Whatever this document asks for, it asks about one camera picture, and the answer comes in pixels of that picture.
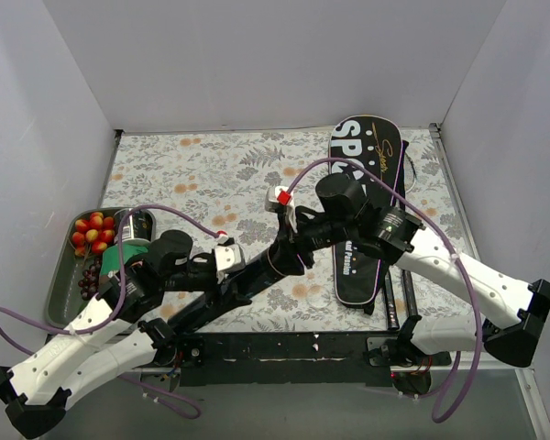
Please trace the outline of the black shuttlecock tube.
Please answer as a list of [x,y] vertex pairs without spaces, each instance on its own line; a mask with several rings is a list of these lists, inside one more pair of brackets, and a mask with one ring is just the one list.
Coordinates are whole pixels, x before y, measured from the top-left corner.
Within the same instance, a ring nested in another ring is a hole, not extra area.
[[294,243],[276,240],[240,271],[228,276],[214,291],[190,302],[168,325],[177,335],[189,335],[220,316],[252,303],[252,299],[279,281],[305,273]]

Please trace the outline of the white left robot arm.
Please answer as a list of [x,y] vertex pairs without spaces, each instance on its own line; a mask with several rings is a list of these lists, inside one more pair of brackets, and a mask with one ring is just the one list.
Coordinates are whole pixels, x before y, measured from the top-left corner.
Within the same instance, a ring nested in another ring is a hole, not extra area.
[[[220,235],[209,253],[191,254],[192,238],[170,230],[120,269],[64,329],[11,368],[0,367],[0,399],[26,439],[44,435],[85,394],[134,367],[168,366],[177,337],[224,313],[226,278],[245,266],[235,241]],[[203,292],[179,323],[144,321],[168,290]]]

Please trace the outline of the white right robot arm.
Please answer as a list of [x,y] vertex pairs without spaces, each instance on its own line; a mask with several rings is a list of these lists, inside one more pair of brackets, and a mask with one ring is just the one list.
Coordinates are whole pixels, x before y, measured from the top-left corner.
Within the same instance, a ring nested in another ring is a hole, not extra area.
[[390,350],[407,364],[443,351],[486,350],[519,368],[531,365],[550,312],[550,282],[517,280],[449,249],[429,226],[399,207],[375,205],[343,174],[316,185],[324,210],[305,220],[283,186],[268,190],[265,207],[280,217],[282,237],[269,257],[285,275],[302,270],[307,255],[342,242],[386,265],[416,273],[479,308],[477,317],[422,318],[406,324]]

